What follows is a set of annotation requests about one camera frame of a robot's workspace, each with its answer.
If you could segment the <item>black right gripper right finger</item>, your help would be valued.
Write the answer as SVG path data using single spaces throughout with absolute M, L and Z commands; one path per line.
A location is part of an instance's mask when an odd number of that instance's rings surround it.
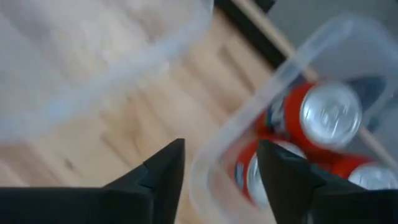
M 269 140 L 257 161 L 277 224 L 398 224 L 398 190 L 367 190 Z

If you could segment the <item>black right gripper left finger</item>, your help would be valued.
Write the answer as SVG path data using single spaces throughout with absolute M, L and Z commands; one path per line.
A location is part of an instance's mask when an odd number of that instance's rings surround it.
M 178 138 L 103 187 L 0 187 L 0 224 L 174 224 L 184 170 Z

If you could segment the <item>red Coca-Cola can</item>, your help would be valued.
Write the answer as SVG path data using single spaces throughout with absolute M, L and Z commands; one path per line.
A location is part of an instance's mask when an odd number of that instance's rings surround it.
M 254 206 L 263 209 L 268 207 L 269 201 L 259 173 L 256 155 L 260 140 L 270 140 L 301 158 L 307 157 L 298 146 L 280 138 L 255 139 L 243 147 L 234 163 L 233 178 L 244 197 Z

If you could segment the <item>black aluminium table frame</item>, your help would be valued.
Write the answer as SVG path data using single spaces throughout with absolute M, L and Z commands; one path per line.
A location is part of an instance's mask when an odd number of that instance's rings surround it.
M 267 60 L 272 68 L 277 68 L 286 60 L 286 56 L 259 30 L 232 0 L 215 0 L 232 25 L 243 35 L 254 50 Z

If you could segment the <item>clear plastic bin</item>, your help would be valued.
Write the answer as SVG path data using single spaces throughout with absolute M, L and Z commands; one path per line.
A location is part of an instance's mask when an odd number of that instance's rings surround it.
M 320 82 L 349 85 L 363 107 L 358 132 L 340 151 L 308 152 L 285 127 L 284 97 L 295 86 Z M 206 224 L 277 224 L 270 204 L 254 206 L 233 178 L 238 154 L 260 138 L 295 144 L 309 164 L 331 174 L 345 154 L 398 174 L 398 42 L 378 22 L 357 15 L 335 17 L 314 32 L 193 161 L 190 199 Z
M 214 0 L 0 0 L 0 144 L 154 75 L 204 33 Z

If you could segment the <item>red soda can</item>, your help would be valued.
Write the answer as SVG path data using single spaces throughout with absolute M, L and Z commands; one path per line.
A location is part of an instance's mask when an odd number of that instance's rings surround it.
M 367 190 L 398 190 L 398 174 L 368 157 L 345 154 L 331 172 Z
M 340 151 L 355 137 L 363 117 L 358 94 L 343 82 L 304 83 L 283 100 L 285 127 L 308 152 Z

